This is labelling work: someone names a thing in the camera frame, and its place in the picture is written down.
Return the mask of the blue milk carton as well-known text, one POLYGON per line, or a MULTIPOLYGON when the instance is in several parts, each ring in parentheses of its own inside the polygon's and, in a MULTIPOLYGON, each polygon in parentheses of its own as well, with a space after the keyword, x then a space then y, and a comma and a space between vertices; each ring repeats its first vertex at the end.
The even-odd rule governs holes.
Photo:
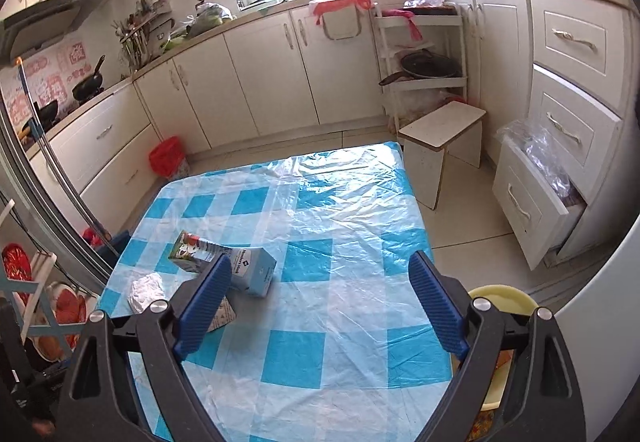
POLYGON ((220 256, 227 257, 230 262, 232 289, 265 298, 277 261, 264 248, 222 246, 182 231, 172 245, 168 259, 180 269, 199 273, 220 256))

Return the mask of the red bag trash bin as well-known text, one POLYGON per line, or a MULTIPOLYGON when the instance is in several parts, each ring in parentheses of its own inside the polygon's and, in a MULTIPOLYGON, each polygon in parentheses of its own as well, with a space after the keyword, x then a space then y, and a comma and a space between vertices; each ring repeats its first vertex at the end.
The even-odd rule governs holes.
POLYGON ((178 136, 163 140, 154 147, 149 152, 149 163, 155 174, 169 181, 185 178, 190 171, 186 152, 178 136))

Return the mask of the clear plastic bag in drawer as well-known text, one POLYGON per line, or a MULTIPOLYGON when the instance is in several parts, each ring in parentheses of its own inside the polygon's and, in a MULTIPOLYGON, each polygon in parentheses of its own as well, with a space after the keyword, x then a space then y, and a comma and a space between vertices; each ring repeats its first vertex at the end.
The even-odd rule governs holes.
POLYGON ((517 119, 499 128, 498 141, 511 140, 544 176, 559 198, 570 196, 572 184, 562 166, 558 148, 551 133, 533 119, 517 119))

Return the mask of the yellow plastic trash basin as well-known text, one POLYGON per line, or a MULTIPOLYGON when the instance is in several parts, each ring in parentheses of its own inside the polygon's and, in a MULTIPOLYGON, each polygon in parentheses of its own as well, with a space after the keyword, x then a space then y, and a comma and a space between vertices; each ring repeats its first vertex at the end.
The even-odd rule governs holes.
POLYGON ((526 324, 537 303, 518 288, 491 284, 451 292, 458 335, 451 357, 457 361, 447 389, 446 413, 454 441, 486 436, 506 388, 518 346, 527 340, 526 324))

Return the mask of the silver pill blister pack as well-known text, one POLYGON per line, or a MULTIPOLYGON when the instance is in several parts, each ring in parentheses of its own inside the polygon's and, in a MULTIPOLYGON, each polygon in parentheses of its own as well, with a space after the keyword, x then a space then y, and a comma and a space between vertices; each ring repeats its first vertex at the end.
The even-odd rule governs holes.
POLYGON ((210 322, 207 331, 213 332, 214 330, 223 328, 236 319, 235 310, 227 297, 222 298, 220 306, 210 322))

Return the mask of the grey range hood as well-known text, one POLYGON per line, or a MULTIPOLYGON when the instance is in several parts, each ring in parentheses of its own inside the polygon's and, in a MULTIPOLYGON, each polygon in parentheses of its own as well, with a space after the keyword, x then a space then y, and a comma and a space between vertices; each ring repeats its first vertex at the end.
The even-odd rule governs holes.
POLYGON ((1 21, 1 66, 77 30, 104 0, 44 0, 1 21))

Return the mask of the open white drawer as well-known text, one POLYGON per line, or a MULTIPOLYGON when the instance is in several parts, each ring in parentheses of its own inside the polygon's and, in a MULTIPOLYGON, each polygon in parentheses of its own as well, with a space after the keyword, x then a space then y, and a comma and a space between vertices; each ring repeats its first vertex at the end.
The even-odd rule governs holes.
POLYGON ((566 197, 556 194, 509 138, 501 145, 492 191, 531 270, 537 269, 549 252, 563 246, 586 209, 572 186, 566 197))

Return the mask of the white tissue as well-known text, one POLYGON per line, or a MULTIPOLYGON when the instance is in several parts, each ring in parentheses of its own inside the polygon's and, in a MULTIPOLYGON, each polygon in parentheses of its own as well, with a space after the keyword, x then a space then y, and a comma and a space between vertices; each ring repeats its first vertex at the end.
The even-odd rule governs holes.
POLYGON ((140 314, 158 300, 167 300, 160 273, 146 274, 131 282, 127 302, 132 313, 140 314))

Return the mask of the small black pan on stove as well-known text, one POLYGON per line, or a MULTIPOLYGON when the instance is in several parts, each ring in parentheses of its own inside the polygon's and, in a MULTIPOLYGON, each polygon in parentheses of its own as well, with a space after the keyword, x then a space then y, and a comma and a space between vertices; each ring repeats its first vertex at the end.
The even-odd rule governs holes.
POLYGON ((37 118, 29 118, 24 124, 18 138, 20 140, 25 138, 39 139, 47 131, 49 131, 55 124, 56 118, 58 118, 58 100, 53 100, 47 105, 40 108, 38 104, 35 104, 37 111, 37 118))

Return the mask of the white wooden stool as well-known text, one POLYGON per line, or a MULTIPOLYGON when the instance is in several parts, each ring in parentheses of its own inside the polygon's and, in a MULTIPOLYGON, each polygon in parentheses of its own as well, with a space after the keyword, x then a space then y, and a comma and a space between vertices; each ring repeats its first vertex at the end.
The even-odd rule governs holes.
POLYGON ((447 155, 480 168, 485 115, 481 108, 452 101, 399 130, 404 165, 418 202, 436 209, 447 155))

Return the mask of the red bag on cabinet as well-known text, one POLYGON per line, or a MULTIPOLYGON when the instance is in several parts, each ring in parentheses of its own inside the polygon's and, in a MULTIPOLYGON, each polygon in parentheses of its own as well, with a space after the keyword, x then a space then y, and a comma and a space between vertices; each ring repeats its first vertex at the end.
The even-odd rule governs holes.
POLYGON ((311 0, 309 2, 309 11, 316 18, 316 24, 322 23, 322 18, 332 12, 353 6, 357 10, 369 11, 372 6, 372 0, 311 0))

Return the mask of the white storage rack shelf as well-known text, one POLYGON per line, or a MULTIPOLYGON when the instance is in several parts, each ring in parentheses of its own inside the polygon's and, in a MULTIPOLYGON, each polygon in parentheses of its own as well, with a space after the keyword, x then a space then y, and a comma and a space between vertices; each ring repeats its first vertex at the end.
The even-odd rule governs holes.
POLYGON ((448 102, 468 100, 463 20, 456 6, 376 2, 371 23, 391 132, 448 102))

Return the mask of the blue white folding rack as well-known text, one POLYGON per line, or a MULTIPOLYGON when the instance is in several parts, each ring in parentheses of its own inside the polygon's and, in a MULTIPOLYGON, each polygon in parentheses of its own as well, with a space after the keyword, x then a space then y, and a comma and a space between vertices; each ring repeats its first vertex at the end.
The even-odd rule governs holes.
POLYGON ((98 296, 65 275, 37 245, 12 199, 1 199, 1 297, 9 301, 24 344, 47 362, 70 358, 98 296))

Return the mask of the blue white checkered tablecloth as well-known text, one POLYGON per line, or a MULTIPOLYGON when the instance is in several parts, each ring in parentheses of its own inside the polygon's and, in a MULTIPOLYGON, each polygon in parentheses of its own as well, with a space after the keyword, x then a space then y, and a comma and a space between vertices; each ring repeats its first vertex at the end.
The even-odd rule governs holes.
POLYGON ((232 292, 233 322, 183 364, 229 441, 411 441, 451 378, 408 280, 430 243, 397 143, 190 176, 152 202, 99 305, 130 313, 135 280, 166 295, 189 273, 169 260, 189 232, 262 248, 267 295, 232 292))

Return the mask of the black wok on stove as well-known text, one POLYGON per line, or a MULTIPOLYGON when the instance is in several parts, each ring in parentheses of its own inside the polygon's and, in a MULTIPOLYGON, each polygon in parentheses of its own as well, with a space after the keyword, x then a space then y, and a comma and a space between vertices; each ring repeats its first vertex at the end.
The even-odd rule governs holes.
POLYGON ((96 96, 102 88, 103 76, 101 74, 101 68, 105 61, 105 56, 102 55, 99 61, 96 63, 94 71, 85 79, 78 82, 73 87, 72 95, 75 101, 83 103, 89 98, 96 96))

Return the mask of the black frying pan on rack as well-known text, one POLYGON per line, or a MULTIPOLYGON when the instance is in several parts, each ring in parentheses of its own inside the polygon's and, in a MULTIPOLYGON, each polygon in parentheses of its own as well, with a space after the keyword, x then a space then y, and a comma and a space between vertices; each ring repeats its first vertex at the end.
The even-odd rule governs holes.
POLYGON ((462 67, 453 58, 427 49, 412 51, 398 58, 399 72, 394 72, 378 84, 388 86, 403 79, 438 79, 462 76, 462 67))

